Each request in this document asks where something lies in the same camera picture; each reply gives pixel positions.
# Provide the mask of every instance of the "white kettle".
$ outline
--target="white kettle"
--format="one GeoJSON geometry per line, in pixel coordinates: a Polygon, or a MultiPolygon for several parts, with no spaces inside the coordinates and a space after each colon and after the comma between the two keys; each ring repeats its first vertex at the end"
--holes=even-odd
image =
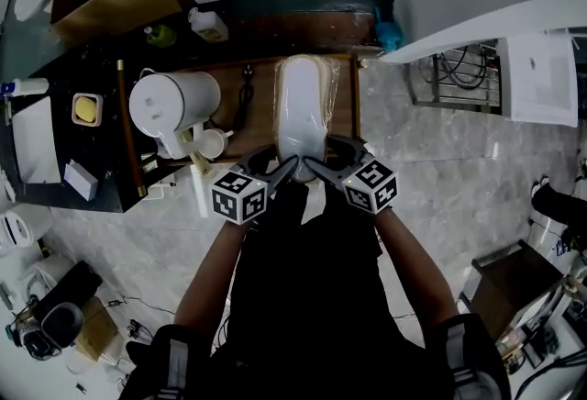
{"type": "Polygon", "coordinates": [[[173,159],[198,150],[204,122],[220,105],[220,87],[206,72],[153,73],[140,79],[130,94],[133,122],[147,136],[159,138],[173,159]],[[194,129],[194,140],[182,134],[194,129]]]}

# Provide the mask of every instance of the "plastic bag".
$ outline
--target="plastic bag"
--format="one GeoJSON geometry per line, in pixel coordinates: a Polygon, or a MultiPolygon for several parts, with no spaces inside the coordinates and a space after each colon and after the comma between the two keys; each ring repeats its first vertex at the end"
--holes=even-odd
{"type": "Polygon", "coordinates": [[[273,136],[280,161],[300,158],[293,178],[301,183],[316,176],[302,162],[326,157],[326,138],[337,97],[340,62],[301,54],[275,66],[273,136]]]}

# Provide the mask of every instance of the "green bottle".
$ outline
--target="green bottle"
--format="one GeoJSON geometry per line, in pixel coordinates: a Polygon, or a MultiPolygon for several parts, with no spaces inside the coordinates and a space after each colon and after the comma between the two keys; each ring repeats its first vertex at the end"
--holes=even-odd
{"type": "Polygon", "coordinates": [[[169,48],[177,41],[175,31],[166,25],[157,25],[153,27],[145,27],[145,34],[147,35],[147,42],[152,46],[158,48],[169,48]]]}

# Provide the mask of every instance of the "soap dish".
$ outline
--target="soap dish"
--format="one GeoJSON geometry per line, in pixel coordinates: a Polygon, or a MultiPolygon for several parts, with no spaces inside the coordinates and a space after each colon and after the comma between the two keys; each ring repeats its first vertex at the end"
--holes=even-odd
{"type": "Polygon", "coordinates": [[[72,101],[72,121],[76,125],[89,126],[91,128],[95,128],[97,126],[100,126],[100,124],[102,123],[102,104],[103,104],[103,102],[104,102],[104,98],[99,94],[75,94],[73,96],[73,101],[72,101]],[[95,102],[95,120],[93,123],[88,123],[87,121],[84,121],[83,119],[81,119],[80,117],[78,117],[75,114],[75,102],[77,102],[77,99],[80,98],[81,96],[85,96],[86,98],[89,98],[90,100],[95,102]]]}

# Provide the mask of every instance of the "white cube with black pattern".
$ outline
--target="white cube with black pattern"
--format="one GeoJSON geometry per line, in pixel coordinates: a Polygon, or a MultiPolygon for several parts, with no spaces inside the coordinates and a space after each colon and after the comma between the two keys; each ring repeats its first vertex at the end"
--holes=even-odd
{"type": "Polygon", "coordinates": [[[377,214],[397,196],[395,173],[373,160],[342,181],[350,205],[377,214]]]}
{"type": "Polygon", "coordinates": [[[235,224],[244,224],[267,208],[267,184],[228,170],[210,187],[212,209],[235,224]]]}

